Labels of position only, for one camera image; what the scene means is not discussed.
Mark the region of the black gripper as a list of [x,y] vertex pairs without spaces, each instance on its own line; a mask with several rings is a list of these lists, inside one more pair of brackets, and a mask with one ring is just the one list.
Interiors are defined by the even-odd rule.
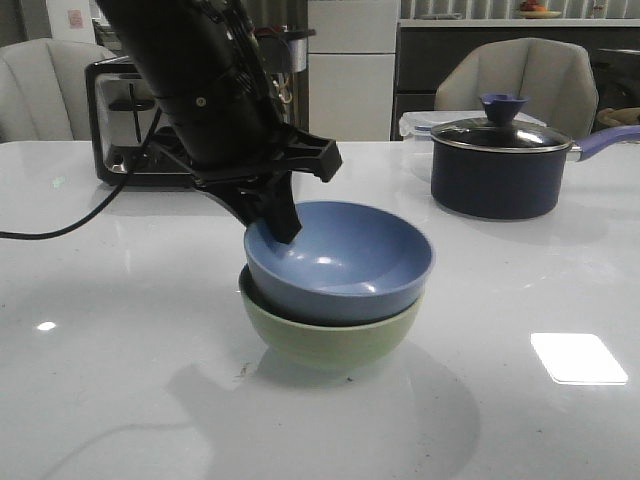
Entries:
[[[213,199],[244,226],[263,218],[273,237],[291,243],[301,230],[291,185],[292,173],[309,173],[329,182],[342,166],[333,139],[284,125],[260,152],[228,164],[206,166],[186,151],[169,127],[157,131],[149,147],[168,157],[191,177],[197,190]],[[269,179],[262,198],[241,185]]]

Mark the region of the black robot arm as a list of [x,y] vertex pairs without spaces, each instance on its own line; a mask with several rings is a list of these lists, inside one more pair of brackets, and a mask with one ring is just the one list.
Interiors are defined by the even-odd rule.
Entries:
[[153,145],[245,226],[263,220],[291,242],[301,229],[293,173],[323,182],[342,164],[336,142],[288,124],[239,1],[98,4],[169,129]]

